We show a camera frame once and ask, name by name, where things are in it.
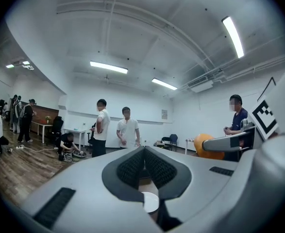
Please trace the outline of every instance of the floor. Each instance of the floor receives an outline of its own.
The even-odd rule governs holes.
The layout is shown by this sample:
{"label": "floor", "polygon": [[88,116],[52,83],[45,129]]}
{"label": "floor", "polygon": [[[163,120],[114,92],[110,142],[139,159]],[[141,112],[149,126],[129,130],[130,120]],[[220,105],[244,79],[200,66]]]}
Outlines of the floor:
{"label": "floor", "polygon": [[[30,133],[32,143],[22,143],[25,147],[32,150],[16,150],[18,135],[9,131],[6,123],[3,124],[3,134],[9,140],[9,147],[14,147],[13,153],[9,154],[3,148],[3,154],[0,156],[0,193],[15,205],[20,205],[29,194],[47,182],[51,177],[66,169],[73,163],[60,162],[57,151],[53,145],[42,144],[42,137],[35,133]],[[91,158],[87,153],[85,159]],[[177,152],[183,153],[184,150],[177,149]],[[156,187],[148,181],[142,183],[141,191],[157,191]]]}

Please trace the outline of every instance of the table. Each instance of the table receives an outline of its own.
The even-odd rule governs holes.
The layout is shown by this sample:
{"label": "table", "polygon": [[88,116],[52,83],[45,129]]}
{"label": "table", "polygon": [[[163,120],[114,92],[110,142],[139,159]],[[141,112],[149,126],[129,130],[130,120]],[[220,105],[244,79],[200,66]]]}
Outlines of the table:
{"label": "table", "polygon": [[65,131],[69,131],[69,132],[73,132],[73,133],[79,133],[79,151],[81,151],[81,136],[84,133],[84,140],[83,142],[85,142],[85,134],[86,134],[86,130],[71,130],[71,129],[63,129],[63,133],[65,133]]}
{"label": "table", "polygon": [[186,141],[186,147],[185,147],[185,152],[184,154],[187,154],[187,142],[194,142],[194,138],[188,138],[185,140]]}
{"label": "table", "polygon": [[45,124],[45,123],[39,123],[39,122],[35,122],[35,121],[32,121],[32,123],[37,124],[37,135],[39,135],[40,126],[43,126],[43,129],[42,129],[42,143],[44,143],[45,127],[51,127],[52,125]]}

